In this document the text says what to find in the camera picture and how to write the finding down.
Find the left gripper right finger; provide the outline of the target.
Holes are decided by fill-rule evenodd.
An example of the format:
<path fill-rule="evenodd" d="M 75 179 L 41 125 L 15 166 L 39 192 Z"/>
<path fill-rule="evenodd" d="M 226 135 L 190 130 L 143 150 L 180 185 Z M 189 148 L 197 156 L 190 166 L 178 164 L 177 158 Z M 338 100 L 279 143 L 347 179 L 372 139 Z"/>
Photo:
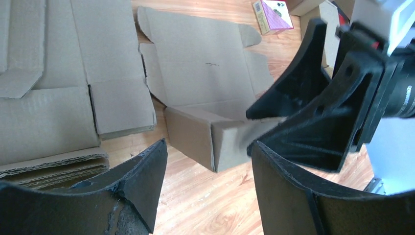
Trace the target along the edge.
<path fill-rule="evenodd" d="M 266 235 L 412 235 L 415 193 L 380 195 L 348 188 L 281 157 L 252 149 L 255 190 Z"/>

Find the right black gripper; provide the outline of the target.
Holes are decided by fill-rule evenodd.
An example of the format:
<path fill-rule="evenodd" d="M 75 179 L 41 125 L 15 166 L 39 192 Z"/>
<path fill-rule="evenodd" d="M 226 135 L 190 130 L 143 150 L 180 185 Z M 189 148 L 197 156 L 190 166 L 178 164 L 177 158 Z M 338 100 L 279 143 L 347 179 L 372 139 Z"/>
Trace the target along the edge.
<path fill-rule="evenodd" d="M 285 117 L 258 138 L 300 165 L 339 172 L 349 152 L 369 143 L 382 118 L 415 117 L 415 41 L 387 55 L 387 41 L 353 23 L 337 28 L 334 77 L 309 21 L 292 62 L 246 111 L 248 119 Z"/>

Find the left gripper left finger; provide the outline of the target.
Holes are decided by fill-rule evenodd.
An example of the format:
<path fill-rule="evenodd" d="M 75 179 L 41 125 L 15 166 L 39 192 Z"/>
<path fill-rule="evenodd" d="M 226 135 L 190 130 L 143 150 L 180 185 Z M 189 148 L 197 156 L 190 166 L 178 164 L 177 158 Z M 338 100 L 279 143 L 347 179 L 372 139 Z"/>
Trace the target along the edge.
<path fill-rule="evenodd" d="M 161 139 L 116 167 L 70 188 L 0 184 L 3 235 L 149 235 L 167 165 Z"/>

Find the brown cardboard box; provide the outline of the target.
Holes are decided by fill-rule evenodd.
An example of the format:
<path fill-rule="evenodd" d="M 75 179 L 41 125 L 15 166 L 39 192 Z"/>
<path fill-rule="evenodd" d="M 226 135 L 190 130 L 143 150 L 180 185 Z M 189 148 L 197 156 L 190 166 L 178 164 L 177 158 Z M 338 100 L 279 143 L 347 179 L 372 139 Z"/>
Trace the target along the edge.
<path fill-rule="evenodd" d="M 139 49 L 149 90 L 166 106 L 170 144 L 213 172 L 248 162 L 247 147 L 284 121 L 246 118 L 274 82 L 267 57 L 248 50 L 261 42 L 258 31 L 144 6 L 137 21 L 149 39 Z"/>

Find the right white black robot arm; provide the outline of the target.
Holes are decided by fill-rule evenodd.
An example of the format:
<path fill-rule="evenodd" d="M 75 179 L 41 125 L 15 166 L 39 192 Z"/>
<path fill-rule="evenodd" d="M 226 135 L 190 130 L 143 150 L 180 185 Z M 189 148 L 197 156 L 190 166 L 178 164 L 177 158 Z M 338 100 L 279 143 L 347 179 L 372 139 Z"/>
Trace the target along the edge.
<path fill-rule="evenodd" d="M 371 142 L 382 118 L 415 116 L 415 45 L 387 55 L 388 43 L 362 23 L 340 26 L 329 76 L 319 62 L 326 30 L 320 18 L 308 22 L 294 59 L 246 117 L 284 117 L 258 141 L 294 163 L 339 172 L 348 153 Z"/>

